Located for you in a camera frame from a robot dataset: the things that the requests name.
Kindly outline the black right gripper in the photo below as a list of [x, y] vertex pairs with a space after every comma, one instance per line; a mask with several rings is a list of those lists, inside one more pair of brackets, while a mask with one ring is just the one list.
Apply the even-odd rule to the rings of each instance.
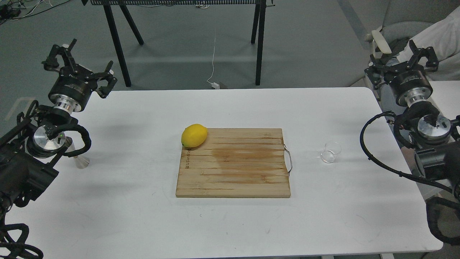
[[[389, 85], [396, 105], [402, 107], [410, 107], [432, 95], [433, 88], [422, 71], [437, 72], [439, 66], [432, 46], [419, 48], [410, 40], [409, 47], [413, 53], [409, 61], [401, 61], [397, 57], [382, 61], [370, 55], [369, 66], [365, 69], [372, 90], [379, 90], [384, 84]], [[424, 65], [419, 63], [422, 58], [427, 59]]]

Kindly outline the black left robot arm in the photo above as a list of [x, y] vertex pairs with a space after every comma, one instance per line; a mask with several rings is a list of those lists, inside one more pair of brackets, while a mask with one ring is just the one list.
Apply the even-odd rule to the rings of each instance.
[[59, 172], [54, 168], [62, 157], [74, 158], [79, 169], [90, 159], [83, 156], [92, 144], [89, 132], [72, 117], [83, 111], [92, 93], [107, 98], [117, 83], [110, 61], [103, 72], [95, 73], [77, 64], [70, 44], [53, 45], [44, 69], [59, 77], [48, 94], [52, 105], [33, 100], [17, 124], [1, 138], [1, 248], [2, 259], [42, 259], [43, 252], [26, 243], [29, 227], [6, 224], [5, 216], [15, 205], [24, 208], [51, 185]]

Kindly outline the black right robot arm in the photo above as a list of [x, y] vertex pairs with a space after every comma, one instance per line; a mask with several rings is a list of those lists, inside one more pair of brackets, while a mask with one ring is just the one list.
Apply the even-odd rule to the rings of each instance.
[[[442, 242], [459, 245], [459, 237], [448, 237], [440, 231], [435, 209], [439, 206], [459, 212], [459, 116], [455, 119], [444, 117], [428, 98], [433, 88], [426, 72], [436, 72], [438, 59], [432, 46], [417, 47], [409, 41], [412, 56], [405, 61], [387, 66], [370, 56], [370, 65], [365, 74], [372, 84], [378, 101], [382, 100], [381, 87], [387, 85], [395, 104], [405, 108], [400, 115], [392, 110], [384, 111], [365, 123], [360, 133], [360, 145], [369, 160], [376, 165], [409, 180], [438, 187], [450, 192], [456, 201], [440, 197], [426, 201], [427, 222], [432, 235]], [[396, 140], [408, 149], [414, 149], [414, 158], [420, 176], [406, 174], [379, 161], [370, 153], [364, 142], [368, 125], [378, 118], [388, 117], [387, 123], [393, 126]]]

